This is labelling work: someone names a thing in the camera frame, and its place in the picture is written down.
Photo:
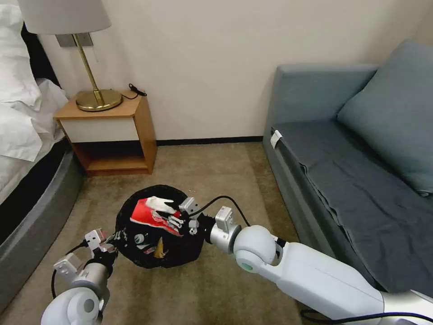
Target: table lamp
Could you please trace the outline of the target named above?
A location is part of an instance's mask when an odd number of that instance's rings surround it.
[[[119,105],[122,95],[99,89],[77,34],[109,28],[110,19],[101,0],[18,0],[27,30],[34,34],[72,34],[93,86],[92,92],[77,96],[83,111],[104,111]]]

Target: black power cord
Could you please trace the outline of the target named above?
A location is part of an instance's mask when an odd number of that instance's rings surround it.
[[[83,239],[83,241],[78,244],[77,246],[75,246],[73,249],[69,250],[65,255],[68,255],[69,253],[72,253],[73,251],[76,251],[78,248],[80,247],[87,247],[87,241],[85,239]],[[53,271],[53,275],[51,276],[51,294],[53,296],[53,299],[56,297],[55,294],[55,287],[54,287],[54,281],[55,281],[55,274],[57,273],[56,270]]]
[[[129,89],[131,89],[131,91],[136,93],[136,95],[134,97],[128,97],[128,96],[125,96],[124,94],[122,94],[123,97],[125,97],[127,99],[136,99],[138,97],[138,95],[143,96],[143,97],[147,96],[147,94],[145,92],[138,90],[137,87],[135,87],[133,84],[129,84],[128,86],[129,86]]]
[[[309,320],[309,321],[317,323],[317,324],[326,324],[326,325],[344,324],[344,323],[351,323],[354,321],[370,320],[370,319],[375,319],[375,318],[384,318],[384,317],[393,317],[393,316],[415,317],[415,318],[420,318],[420,319],[423,319],[423,320],[426,320],[426,321],[433,323],[433,319],[430,317],[420,315],[420,314],[415,314],[415,313],[407,313],[407,312],[378,313],[378,314],[371,314],[371,315],[364,315],[364,316],[357,316],[357,317],[341,318],[341,319],[337,319],[337,320],[321,320],[318,318],[307,316],[307,314],[319,314],[318,311],[315,311],[313,309],[301,310],[300,314],[306,320]]]
[[[195,216],[201,212],[203,212],[204,210],[206,210],[210,205],[212,205],[213,203],[215,203],[215,201],[218,201],[220,199],[229,199],[237,208],[237,210],[239,211],[240,215],[242,216],[242,219],[245,221],[246,225],[249,227],[251,226],[247,220],[247,218],[244,216],[244,213],[242,212],[242,210],[240,209],[240,207],[238,206],[238,204],[236,203],[236,201],[234,199],[232,199],[231,197],[227,196],[227,195],[221,195],[221,196],[217,196],[216,198],[214,198],[212,201],[210,201],[208,204],[206,204],[204,207],[202,207],[200,210],[194,212],[193,214],[190,214],[189,216]]]

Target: wall outlet plate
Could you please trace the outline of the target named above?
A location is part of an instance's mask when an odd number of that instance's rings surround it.
[[[72,34],[60,34],[55,36],[59,42],[60,47],[76,47]],[[89,33],[78,34],[81,46],[93,46],[92,38]]]

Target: nightstand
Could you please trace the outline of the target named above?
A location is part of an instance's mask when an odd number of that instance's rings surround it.
[[[152,173],[157,144],[146,97],[100,112],[81,111],[72,98],[55,118],[88,176]]]

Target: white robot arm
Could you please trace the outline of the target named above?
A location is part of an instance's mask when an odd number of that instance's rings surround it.
[[[194,200],[188,198],[185,202],[192,204]],[[193,222],[190,227],[192,234],[198,224]],[[90,232],[92,236],[87,234],[86,238],[92,239],[95,232],[99,233],[99,230]],[[364,320],[362,324],[433,323],[432,298],[416,291],[402,294],[380,292],[354,268],[306,245],[287,243],[262,226],[242,229],[233,223],[231,208],[220,209],[209,239],[227,254],[234,254],[237,264],[245,271],[267,278],[285,294],[332,320],[398,312],[399,316],[377,316]],[[105,238],[96,239],[89,243],[90,246],[92,254],[101,251],[104,256],[109,256],[108,260],[112,259],[113,255],[107,254],[113,254],[113,250]],[[110,266],[106,262],[92,262],[78,273],[78,264],[69,255],[55,264],[56,270],[69,279],[72,289],[51,302],[42,316],[42,325],[90,325],[101,322],[102,311],[109,298],[106,283]],[[66,266],[69,277],[64,272]],[[408,316],[407,313],[417,314],[418,317]]]

